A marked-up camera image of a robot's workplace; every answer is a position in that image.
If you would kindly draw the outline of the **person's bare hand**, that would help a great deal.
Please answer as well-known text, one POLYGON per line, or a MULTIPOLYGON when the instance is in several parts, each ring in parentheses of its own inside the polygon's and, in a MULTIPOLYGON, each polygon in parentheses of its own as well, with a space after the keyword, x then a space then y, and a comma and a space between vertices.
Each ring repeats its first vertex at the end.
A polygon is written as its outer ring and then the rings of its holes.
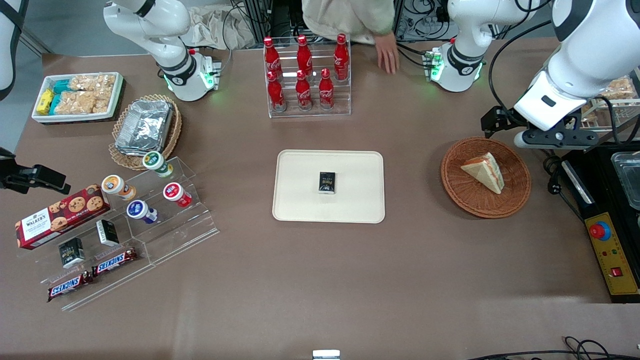
POLYGON ((399 51, 396 36, 393 32, 384 35, 374 35, 374 46, 377 53, 377 66, 389 75, 397 73, 399 64, 399 51))

